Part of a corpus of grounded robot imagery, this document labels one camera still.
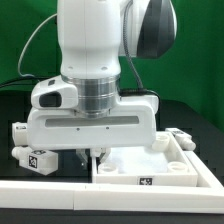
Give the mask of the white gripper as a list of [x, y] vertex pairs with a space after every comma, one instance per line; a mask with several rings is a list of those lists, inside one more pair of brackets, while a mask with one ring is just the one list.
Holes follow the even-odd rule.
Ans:
[[150, 147], [156, 138], [158, 98], [153, 95], [121, 97], [106, 117], [87, 119], [74, 110], [31, 109], [27, 121], [27, 143], [35, 150], [77, 149], [81, 165], [90, 155], [106, 160], [109, 148]]

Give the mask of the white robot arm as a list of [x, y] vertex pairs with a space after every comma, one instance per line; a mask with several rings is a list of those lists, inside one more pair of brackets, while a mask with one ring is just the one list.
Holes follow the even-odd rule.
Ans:
[[119, 58], [155, 59], [174, 43], [171, 0], [58, 0], [61, 73], [32, 91], [27, 143], [34, 150], [149, 147], [159, 99], [118, 88]]

